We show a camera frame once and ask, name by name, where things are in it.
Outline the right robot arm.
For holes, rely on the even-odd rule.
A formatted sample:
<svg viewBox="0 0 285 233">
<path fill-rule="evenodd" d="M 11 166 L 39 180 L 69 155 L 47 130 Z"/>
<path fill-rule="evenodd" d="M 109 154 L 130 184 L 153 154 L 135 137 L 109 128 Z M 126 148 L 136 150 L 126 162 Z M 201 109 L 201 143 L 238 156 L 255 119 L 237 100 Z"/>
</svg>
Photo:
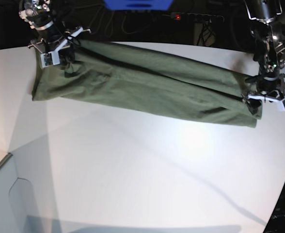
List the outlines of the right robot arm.
<svg viewBox="0 0 285 233">
<path fill-rule="evenodd" d="M 28 47 L 35 48 L 42 68 L 64 66 L 75 60 L 75 49 L 81 47 L 78 36 L 91 30 L 70 21 L 74 10 L 72 0 L 20 1 L 20 18 L 38 34 Z"/>
</svg>

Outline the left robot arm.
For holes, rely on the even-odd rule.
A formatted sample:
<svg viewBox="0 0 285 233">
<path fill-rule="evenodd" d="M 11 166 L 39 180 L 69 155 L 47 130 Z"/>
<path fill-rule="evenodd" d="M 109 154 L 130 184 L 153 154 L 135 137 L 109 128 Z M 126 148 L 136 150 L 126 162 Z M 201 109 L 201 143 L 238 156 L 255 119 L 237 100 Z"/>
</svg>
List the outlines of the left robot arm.
<svg viewBox="0 0 285 233">
<path fill-rule="evenodd" d="M 249 20 L 253 21 L 251 35 L 255 40 L 253 60 L 259 64 L 258 75 L 245 79 L 248 89 L 242 94 L 243 101 L 252 115 L 259 112 L 261 102 L 278 104 L 285 111 L 285 46 L 281 24 L 277 17 L 282 14 L 279 0 L 246 0 Z"/>
</svg>

